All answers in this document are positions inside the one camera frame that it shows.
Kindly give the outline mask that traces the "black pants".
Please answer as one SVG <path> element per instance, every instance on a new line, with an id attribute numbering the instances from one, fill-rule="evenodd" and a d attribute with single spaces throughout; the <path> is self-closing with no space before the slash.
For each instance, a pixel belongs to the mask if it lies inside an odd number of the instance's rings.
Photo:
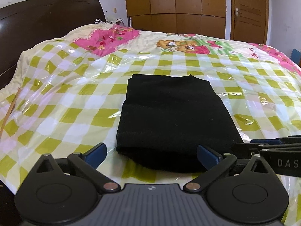
<path id="1" fill-rule="evenodd" d="M 116 150 L 143 167 L 200 173 L 197 148 L 228 153 L 242 138 L 210 83 L 182 77 L 133 75 L 117 130 Z"/>

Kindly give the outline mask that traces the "checkered yellow bed cover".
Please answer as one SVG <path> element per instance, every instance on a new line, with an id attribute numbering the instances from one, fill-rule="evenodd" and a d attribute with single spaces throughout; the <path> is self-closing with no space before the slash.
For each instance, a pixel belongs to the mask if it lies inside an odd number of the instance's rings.
<path id="1" fill-rule="evenodd" d="M 103 22 L 20 55 L 1 180 L 23 225 L 300 225 L 300 67 Z"/>

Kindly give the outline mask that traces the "brown wooden door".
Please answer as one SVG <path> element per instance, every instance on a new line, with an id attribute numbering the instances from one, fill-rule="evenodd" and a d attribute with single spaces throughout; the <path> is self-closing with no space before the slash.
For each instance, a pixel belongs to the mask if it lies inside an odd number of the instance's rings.
<path id="1" fill-rule="evenodd" d="M 265 44 L 268 13 L 268 0 L 231 0 L 231 39 Z"/>

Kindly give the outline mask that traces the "dark wooden headboard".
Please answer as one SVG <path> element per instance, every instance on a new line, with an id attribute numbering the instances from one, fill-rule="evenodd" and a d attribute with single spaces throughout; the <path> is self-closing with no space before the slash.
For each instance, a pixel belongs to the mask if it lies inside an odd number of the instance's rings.
<path id="1" fill-rule="evenodd" d="M 1 8 L 1 88 L 12 80 L 23 51 L 97 18 L 106 20 L 99 0 L 26 0 Z"/>

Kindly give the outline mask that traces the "brown wooden wardrobe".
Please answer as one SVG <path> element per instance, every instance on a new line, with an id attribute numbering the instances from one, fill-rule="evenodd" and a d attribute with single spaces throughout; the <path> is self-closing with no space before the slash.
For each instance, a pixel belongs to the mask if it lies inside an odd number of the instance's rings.
<path id="1" fill-rule="evenodd" d="M 224 38 L 226 0 L 125 0 L 137 30 Z"/>

